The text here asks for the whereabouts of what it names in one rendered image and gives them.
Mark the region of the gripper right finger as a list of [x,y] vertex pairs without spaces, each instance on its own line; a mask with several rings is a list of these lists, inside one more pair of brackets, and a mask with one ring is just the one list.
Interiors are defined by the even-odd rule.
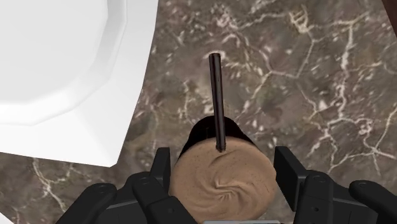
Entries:
[[397,224],[397,195],[369,180],[345,188],[324,172],[307,170],[285,146],[275,147],[276,181],[293,224]]

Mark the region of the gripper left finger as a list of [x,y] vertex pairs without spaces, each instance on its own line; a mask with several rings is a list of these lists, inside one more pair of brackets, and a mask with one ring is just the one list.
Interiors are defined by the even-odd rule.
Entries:
[[132,174],[117,189],[111,183],[87,187],[56,224],[197,224],[170,196],[169,148],[157,149],[149,172]]

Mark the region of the brown drink cup with straw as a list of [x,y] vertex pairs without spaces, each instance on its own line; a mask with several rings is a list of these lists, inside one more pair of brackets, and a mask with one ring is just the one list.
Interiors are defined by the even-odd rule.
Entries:
[[221,56],[209,55],[214,113],[199,120],[171,171],[169,194],[196,222],[255,220],[277,191],[270,159],[224,115]]

